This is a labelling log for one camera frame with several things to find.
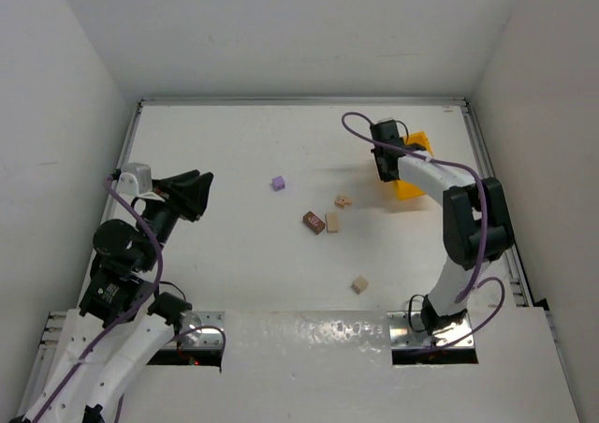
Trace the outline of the metal base plate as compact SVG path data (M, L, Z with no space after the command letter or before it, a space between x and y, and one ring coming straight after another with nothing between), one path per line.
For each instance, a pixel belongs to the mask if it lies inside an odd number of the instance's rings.
M474 349L475 338L469 315L458 323L435 330L432 335L418 332L408 323L408 312L401 310L387 313L390 346L394 350L418 350L443 347L449 349Z
M186 311L168 347L183 351L218 351L226 346L225 315L221 312Z

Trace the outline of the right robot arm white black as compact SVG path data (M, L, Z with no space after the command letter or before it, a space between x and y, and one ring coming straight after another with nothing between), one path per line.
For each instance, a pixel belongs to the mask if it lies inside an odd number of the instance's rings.
M418 142L399 134L398 121L370 126L372 153L384 182L408 182L442 208L446 262L420 311L428 334L461 321L480 274L514 243L514 232L501 183L482 179L464 165L435 159Z

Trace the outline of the light wood cube block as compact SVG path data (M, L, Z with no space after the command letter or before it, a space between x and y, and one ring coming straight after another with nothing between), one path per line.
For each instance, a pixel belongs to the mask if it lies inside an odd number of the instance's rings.
M357 295L360 295L367 289L368 285L369 285L369 282L363 276L359 276L352 282L351 289Z

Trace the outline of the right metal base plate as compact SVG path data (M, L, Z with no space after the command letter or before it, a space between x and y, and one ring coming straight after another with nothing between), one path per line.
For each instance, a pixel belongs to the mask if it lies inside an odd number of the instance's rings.
M408 323L408 312L401 310L387 313L390 346L394 350L418 350L443 347L449 349L474 349L475 338L469 315L458 323L435 330L432 335L418 332Z

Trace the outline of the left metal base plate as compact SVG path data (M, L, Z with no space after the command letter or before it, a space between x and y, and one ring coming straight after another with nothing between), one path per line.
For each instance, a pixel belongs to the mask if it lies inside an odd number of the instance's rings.
M168 347L183 351L218 351L226 346L225 315L221 312L186 311Z

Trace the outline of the dark brown wood block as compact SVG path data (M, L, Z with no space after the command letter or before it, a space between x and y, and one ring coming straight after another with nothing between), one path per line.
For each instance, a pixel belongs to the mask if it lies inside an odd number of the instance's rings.
M326 228L325 222L312 211L308 211L303 215L302 222L313 231L315 235L319 235Z

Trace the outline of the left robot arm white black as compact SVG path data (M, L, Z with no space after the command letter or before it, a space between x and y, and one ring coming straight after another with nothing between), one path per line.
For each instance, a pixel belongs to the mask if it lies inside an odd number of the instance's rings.
M124 394L166 344L179 342L193 306L159 289L163 249L181 221L208 206L213 175L190 170L155 179L132 163L104 181L133 218L103 222L93 236L90 282L63 354L37 400L19 422L104 422L120 418Z

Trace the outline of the aluminium frame rail back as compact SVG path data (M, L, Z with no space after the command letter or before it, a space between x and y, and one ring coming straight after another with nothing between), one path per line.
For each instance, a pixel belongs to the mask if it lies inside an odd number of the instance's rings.
M464 97L452 96L185 96L146 97L141 107L150 106L312 106L312 105L402 105L466 107Z

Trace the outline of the white front cover board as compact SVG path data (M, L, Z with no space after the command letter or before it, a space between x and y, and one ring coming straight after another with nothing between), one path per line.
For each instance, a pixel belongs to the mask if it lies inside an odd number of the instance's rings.
M379 312L234 312L221 368L146 367L120 422L574 422L548 323L505 309L474 364L396 366Z

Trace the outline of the aluminium frame rail left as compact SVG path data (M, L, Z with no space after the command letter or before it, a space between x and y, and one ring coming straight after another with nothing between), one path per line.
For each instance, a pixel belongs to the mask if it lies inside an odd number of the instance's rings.
M135 104L135 107L134 107L134 109L131 113L130 119L128 121L124 139L120 145L120 150L118 152L117 161L113 165L115 168L119 168L128 159L128 157L130 155L132 140L135 138L135 135L137 132L139 116L142 112L142 108L143 108L143 101L140 100ZM111 197L110 194L107 194L105 206L104 206L101 218L100 218L100 224L103 224L105 221L107 221L113 217L116 206L117 206L117 203L115 202L115 200ZM93 261L95 259L95 255L96 255L95 249L92 249L90 252L88 266L87 266L87 269L83 276L83 281L82 281L80 293L79 293L79 296L77 299L77 303L80 303L81 299L83 298L84 292L86 291L86 289L91 281L91 270L92 270Z

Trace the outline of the patterned small wood block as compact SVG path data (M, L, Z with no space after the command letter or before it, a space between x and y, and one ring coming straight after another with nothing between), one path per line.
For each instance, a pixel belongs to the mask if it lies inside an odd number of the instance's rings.
M344 209L348 206L351 206L353 204L353 200L346 196L336 196L334 204L336 207Z

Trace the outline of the aluminium frame rail right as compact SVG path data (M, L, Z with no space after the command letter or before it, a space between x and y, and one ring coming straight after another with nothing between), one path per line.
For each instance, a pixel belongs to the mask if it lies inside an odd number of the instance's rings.
M503 184L495 176L474 107L469 102L465 102L461 109L475 154L476 165L482 178L483 188L489 194L486 202L489 205L490 248L485 253L498 256L499 249L504 248L503 258L505 259L504 263L508 271L514 301L518 307L531 307L533 306L533 299L516 246L514 228L507 207L507 200L504 196Z

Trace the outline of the yellow plastic bin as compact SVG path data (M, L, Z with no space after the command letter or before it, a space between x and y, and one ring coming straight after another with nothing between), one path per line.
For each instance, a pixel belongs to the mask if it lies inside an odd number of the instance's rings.
M409 137L404 137L408 144L417 144L425 148L429 153L432 153L431 143L425 131L412 133ZM401 177L393 182L395 196L399 201L408 200L426 195L426 192L419 186L416 178L416 171L413 165L408 165L406 171L407 176L404 176L404 171Z

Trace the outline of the aluminium frame rail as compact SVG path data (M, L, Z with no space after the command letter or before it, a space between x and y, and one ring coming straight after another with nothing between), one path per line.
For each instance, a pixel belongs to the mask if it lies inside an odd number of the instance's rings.
M503 184L495 176L474 107L469 102L465 102L461 109L475 154L476 165L482 178L483 188L489 194L486 202L489 205L490 248L485 253L498 256L499 249L504 248L503 258L505 259L504 263L508 271L514 301L518 307L531 307L533 306L533 299L516 246L514 228L507 207L507 200L504 196Z
M150 106L312 106L312 105L402 105L466 107L464 97L452 96L185 96L146 97L141 107Z
M120 150L118 152L117 161L113 165L115 168L119 168L128 159L128 157L130 155L132 140L135 138L135 135L137 132L139 116L142 112L142 108L143 108L143 101L140 100L135 104L135 107L134 107L134 109L131 113L130 119L128 121L124 139L120 145ZM105 206L104 206L101 218L100 218L100 224L103 224L105 221L107 221L113 217L116 206L117 206L117 203L115 202L115 200L111 197L110 194L107 194ZM87 266L87 269L83 276L83 281L82 281L80 293L79 293L79 296L77 299L77 303L80 303L81 299L83 298L84 292L86 291L86 289L91 281L91 270L92 270L93 261L95 259L95 255L96 255L95 249L92 249L90 252L88 266Z

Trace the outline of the purple cube block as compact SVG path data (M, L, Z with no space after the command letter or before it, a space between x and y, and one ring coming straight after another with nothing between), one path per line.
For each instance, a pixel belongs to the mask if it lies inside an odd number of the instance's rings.
M282 191L285 189L285 180L282 176L274 177L271 180L272 189L276 192Z

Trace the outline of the light wood rectangular block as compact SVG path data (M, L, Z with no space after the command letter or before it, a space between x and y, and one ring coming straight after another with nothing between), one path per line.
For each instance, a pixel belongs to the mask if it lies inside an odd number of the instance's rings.
M340 230L340 223L337 212L326 213L326 230L328 233L337 233Z

